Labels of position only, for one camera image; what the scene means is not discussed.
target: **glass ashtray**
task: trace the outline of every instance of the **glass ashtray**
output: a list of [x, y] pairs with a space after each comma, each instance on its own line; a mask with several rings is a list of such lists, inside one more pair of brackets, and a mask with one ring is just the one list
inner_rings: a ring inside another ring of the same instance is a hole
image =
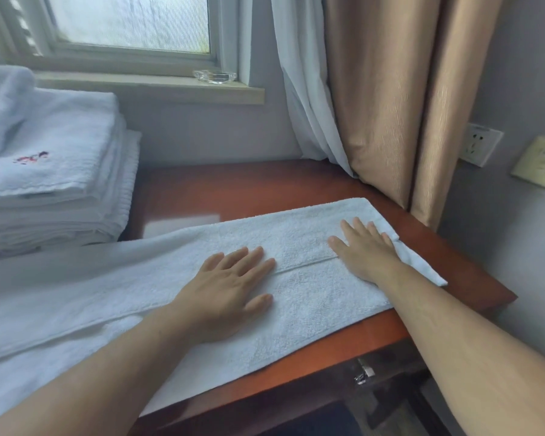
[[194, 76], [199, 81], [211, 84], [227, 84], [236, 79], [234, 72], [211, 72], [210, 70], [194, 70]]

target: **beige curtain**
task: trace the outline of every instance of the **beige curtain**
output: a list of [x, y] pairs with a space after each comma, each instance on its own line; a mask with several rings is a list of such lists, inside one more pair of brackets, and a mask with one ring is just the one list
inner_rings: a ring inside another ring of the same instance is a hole
[[436, 229], [502, 0], [325, 0], [329, 86], [362, 181]]

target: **white curtain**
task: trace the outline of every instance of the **white curtain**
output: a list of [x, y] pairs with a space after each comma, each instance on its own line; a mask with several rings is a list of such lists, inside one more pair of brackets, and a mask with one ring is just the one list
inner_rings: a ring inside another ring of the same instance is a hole
[[327, 86], [322, 2], [271, 1], [286, 102], [303, 155], [315, 160], [328, 158], [352, 175]]

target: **gray wall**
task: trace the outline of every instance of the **gray wall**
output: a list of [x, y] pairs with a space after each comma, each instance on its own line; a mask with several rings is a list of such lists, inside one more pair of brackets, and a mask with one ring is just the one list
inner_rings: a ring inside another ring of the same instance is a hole
[[459, 163], [439, 232], [520, 297], [499, 323], [545, 355], [545, 190], [509, 176], [545, 135], [545, 0], [505, 10], [471, 122], [505, 136], [484, 168]]
[[144, 165], [296, 159], [302, 153], [286, 107], [270, 0], [253, 0], [250, 84], [266, 89], [263, 106], [121, 104], [128, 126], [144, 134]]

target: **wooden table surface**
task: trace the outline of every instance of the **wooden table surface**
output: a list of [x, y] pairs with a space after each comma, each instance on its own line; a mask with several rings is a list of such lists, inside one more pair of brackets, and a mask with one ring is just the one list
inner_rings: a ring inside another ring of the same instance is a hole
[[[125, 239], [142, 236], [149, 221], [218, 214], [221, 221], [365, 197], [444, 279], [445, 289], [483, 312], [517, 297], [441, 237], [341, 168], [312, 160], [190, 166], [141, 171]], [[259, 370], [138, 420], [157, 428], [286, 384], [324, 368], [396, 343], [408, 332], [387, 310], [322, 338]]]

